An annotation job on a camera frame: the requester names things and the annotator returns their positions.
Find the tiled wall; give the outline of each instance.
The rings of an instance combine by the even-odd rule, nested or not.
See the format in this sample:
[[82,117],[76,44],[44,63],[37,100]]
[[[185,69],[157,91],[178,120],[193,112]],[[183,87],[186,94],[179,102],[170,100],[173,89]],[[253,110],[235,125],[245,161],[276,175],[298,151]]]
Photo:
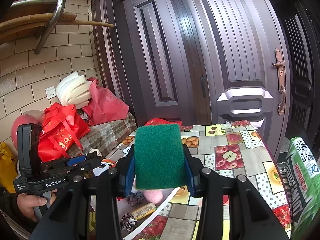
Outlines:
[[[67,0],[65,12],[88,20],[91,0]],[[91,27],[57,25],[39,55],[33,52],[37,44],[32,36],[0,45],[0,142],[15,154],[10,137],[13,121],[25,111],[42,111],[58,101],[46,98],[46,88],[57,87],[73,71],[101,80]]]

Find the table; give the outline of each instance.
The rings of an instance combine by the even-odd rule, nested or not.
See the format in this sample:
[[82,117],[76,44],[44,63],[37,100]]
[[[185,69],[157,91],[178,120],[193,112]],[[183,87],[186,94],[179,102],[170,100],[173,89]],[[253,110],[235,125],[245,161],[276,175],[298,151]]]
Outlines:
[[[181,127],[180,131],[182,143],[187,144],[191,155],[199,158],[204,167],[209,167],[226,177],[246,175],[283,224],[290,238],[290,213],[284,186],[260,135],[248,121],[207,126],[193,125]],[[134,143],[134,136],[135,132],[122,141],[107,158],[114,161],[121,158],[124,155],[123,150]],[[172,198],[170,196],[164,200],[164,208],[156,210],[157,219],[161,218],[165,227],[160,235],[151,239],[194,240],[196,238],[202,198],[195,199],[187,187],[184,189],[183,195],[174,195]],[[228,197],[225,196],[223,240],[229,239],[228,204]],[[141,229],[136,229],[125,239],[145,239],[144,231],[150,230],[141,231]]]

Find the red plastic bag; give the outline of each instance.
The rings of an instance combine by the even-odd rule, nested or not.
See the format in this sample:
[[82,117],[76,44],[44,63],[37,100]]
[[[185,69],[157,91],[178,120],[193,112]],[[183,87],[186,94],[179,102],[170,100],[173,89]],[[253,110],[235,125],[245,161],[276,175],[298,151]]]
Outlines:
[[169,124],[169,123],[177,123],[179,126],[182,126],[182,122],[181,121],[169,122],[167,120],[160,119],[160,118],[153,118],[153,119],[149,120],[148,122],[146,122],[145,125],[158,125],[158,124]]
[[83,150],[79,139],[90,132],[87,123],[76,112],[76,106],[55,102],[44,110],[43,134],[39,137],[38,154],[43,162],[67,157],[73,143]]
[[96,78],[88,80],[92,81],[90,85],[92,99],[88,106],[82,107],[82,110],[89,116],[88,125],[126,119],[129,106],[112,94],[109,89],[99,87]]

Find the person's sleeve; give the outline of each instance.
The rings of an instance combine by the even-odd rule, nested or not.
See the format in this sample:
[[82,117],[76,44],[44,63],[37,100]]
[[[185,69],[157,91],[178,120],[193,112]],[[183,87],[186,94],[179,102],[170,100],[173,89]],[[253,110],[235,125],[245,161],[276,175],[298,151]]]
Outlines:
[[18,223],[22,228],[32,233],[37,223],[25,217],[17,205],[18,194],[4,193],[0,196],[0,209],[11,219]]

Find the green scouring sponge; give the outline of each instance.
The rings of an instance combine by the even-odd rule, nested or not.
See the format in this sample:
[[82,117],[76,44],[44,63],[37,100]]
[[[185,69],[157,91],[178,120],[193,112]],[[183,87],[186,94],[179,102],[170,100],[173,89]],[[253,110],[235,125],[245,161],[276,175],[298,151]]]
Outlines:
[[186,184],[184,153],[177,124],[137,129],[134,143],[136,188],[162,189]]

